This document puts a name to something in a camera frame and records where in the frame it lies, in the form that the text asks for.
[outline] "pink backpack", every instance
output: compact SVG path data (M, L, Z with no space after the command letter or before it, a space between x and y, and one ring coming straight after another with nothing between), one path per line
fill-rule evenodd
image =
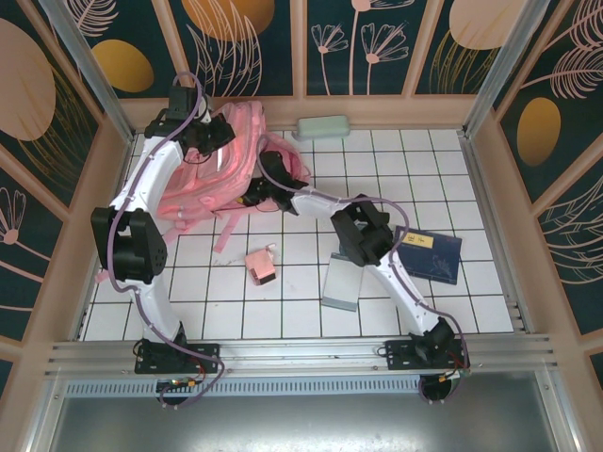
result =
M214 251L221 252L240 218L251 213L277 210L272 200L246 207L236 199L245 194L253 177L257 158L257 141L268 135L268 151L277 151L283 157L287 171L294 179L308 182L310 170L302 163L298 151L281 137L266 132L264 108L258 101L227 104L222 113L235 131L235 139L221 152L211 154L199 165L182 163L170 178L159 203L157 216L175 222L175 227L164 234L166 242L185 234L199 221L230 216ZM196 154L189 150L186 160Z

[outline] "yellow label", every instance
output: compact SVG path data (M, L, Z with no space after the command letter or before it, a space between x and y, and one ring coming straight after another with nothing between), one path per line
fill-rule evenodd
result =
M408 233L402 242L423 248L433 248L433 237L429 237L428 235Z

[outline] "navy notebook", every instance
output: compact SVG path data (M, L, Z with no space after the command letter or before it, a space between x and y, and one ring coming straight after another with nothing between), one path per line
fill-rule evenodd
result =
M458 237L410 229L398 246L398 255L409 275L456 284L462 241Z

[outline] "white tile floor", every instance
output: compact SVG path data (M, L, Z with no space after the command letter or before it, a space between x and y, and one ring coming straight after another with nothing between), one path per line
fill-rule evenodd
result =
M341 196L358 193L398 202L412 227L463 239L457 285L415 278L429 304L457 317L468 333L513 331L480 210L452 130L354 130L344 139L298 143L315 185ZM138 161L135 150L132 168ZM242 219L221 254L212 251L225 219L198 225L169 245L163 278L191 339L390 336L407 329L384 289L366 272L356 313L322 307L331 252L330 221L281 213ZM277 279L255 286L247 252L276 244ZM136 307L102 282L88 309L84 340L132 340L141 335Z

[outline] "metal base plate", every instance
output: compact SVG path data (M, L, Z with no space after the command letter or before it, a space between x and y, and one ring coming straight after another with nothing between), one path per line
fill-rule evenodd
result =
M186 348L202 355L220 356L219 344L188 344ZM218 373L218 365L208 360L196 360L174 350L167 344L143 341L137 352L134 373L136 374L192 374L199 373L201 364L205 374Z
M448 353L440 356L432 365L422 363L415 354L415 343L412 339L387 341L384 347L384 357L389 370L454 369L454 360ZM460 339L453 339L448 346L448 351L454 353L461 363L463 362L464 354Z

